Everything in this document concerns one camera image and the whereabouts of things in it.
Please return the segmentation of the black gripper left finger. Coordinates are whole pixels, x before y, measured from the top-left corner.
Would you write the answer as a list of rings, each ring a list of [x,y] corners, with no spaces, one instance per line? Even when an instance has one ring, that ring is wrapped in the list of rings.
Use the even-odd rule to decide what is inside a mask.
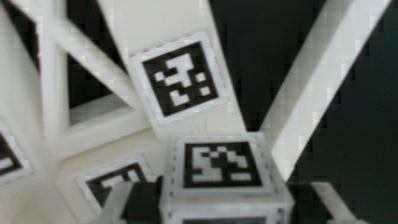
[[[123,182],[114,186],[100,214],[100,224],[162,224],[162,181]]]

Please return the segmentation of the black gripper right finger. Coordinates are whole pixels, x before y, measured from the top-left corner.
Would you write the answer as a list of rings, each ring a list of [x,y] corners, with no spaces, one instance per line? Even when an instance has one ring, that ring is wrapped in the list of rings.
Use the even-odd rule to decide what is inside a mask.
[[[368,224],[345,204],[329,182],[288,184],[295,206],[292,224]]]

